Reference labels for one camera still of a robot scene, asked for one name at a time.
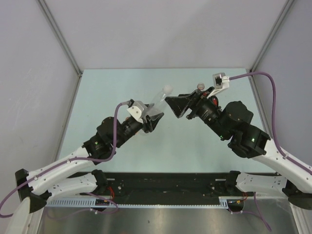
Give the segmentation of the red label clear bottle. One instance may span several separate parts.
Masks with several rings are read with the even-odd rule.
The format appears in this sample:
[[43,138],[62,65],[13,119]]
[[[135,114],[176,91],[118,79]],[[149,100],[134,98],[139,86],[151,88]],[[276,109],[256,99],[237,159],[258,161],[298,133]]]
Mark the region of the red label clear bottle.
[[198,90],[204,90],[204,89],[205,89],[204,83],[199,83],[199,84],[197,85],[197,89],[198,89]]

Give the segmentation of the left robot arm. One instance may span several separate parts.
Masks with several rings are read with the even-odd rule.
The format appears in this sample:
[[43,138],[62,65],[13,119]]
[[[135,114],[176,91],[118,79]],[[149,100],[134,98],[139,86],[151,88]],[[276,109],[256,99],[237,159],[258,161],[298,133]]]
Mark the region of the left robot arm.
[[130,114],[123,122],[114,116],[105,118],[97,127],[96,134],[83,143],[65,158],[55,161],[43,168],[27,171],[20,169],[15,172],[20,201],[30,200],[29,213],[34,213],[58,196],[80,193],[104,194],[108,182],[104,172],[95,170],[83,177],[73,175],[82,169],[110,161],[121,147],[137,132],[151,133],[164,113],[155,108],[154,104],[130,100],[120,103],[126,105]]

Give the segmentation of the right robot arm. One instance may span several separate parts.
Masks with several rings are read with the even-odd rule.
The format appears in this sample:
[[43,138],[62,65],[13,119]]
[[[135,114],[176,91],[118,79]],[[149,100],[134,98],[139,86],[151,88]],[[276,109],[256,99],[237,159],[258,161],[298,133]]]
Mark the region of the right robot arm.
[[233,179],[226,181],[225,191],[229,195],[241,191],[282,195],[291,204],[311,210],[311,166],[284,152],[266,132],[251,125],[253,113],[241,101],[232,101],[221,108],[211,92],[211,89],[195,90],[191,94],[166,97],[165,101],[177,118],[191,110],[187,119],[200,118],[222,141],[229,141],[228,147],[237,156],[261,162],[280,174],[252,179],[236,172]]

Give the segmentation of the clear water bottle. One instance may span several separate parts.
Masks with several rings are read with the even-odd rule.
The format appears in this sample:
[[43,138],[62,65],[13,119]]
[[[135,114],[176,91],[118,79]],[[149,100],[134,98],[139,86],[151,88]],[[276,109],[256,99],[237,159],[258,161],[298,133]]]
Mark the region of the clear water bottle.
[[164,112],[166,106],[167,106],[167,103],[165,101],[165,98],[170,96],[170,95],[166,95],[162,90],[156,94],[154,96],[154,98],[152,99],[152,101],[150,101],[149,103],[154,103],[154,115],[156,114],[159,114],[161,112]]

